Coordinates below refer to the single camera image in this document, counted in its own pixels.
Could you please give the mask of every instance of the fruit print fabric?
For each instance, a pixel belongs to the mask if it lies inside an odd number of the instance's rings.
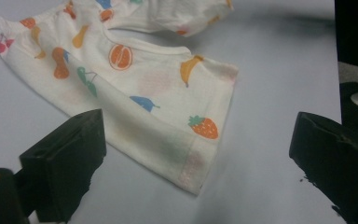
[[[0,18],[0,44],[6,49],[1,56],[24,83],[69,116],[102,108],[110,145],[198,194],[217,151],[236,67],[192,55],[185,47],[117,37],[105,28],[118,28],[115,22],[120,22],[131,30],[183,30],[183,35],[193,35],[208,21],[217,21],[216,16],[222,20],[229,7],[226,0],[210,0],[207,8],[217,10],[202,14],[206,6],[197,1],[200,8],[178,12],[188,16],[197,11],[195,23],[172,18],[177,23],[169,25],[161,20],[168,16],[165,12],[158,15],[155,8],[146,7],[149,1],[165,5],[173,0],[107,2],[110,6],[72,0],[27,22]],[[188,2],[175,4],[183,7]],[[100,20],[104,10],[114,12],[112,20]],[[129,18],[140,21],[131,24]]]

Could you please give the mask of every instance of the folded cloth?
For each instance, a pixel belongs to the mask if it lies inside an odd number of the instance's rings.
[[[184,47],[118,38],[107,28],[170,27],[191,35],[231,8],[226,0],[201,2],[74,0],[19,22],[0,17],[0,54],[68,115],[102,108],[109,144],[198,194],[222,135],[238,69]],[[180,23],[185,29],[175,30]]]

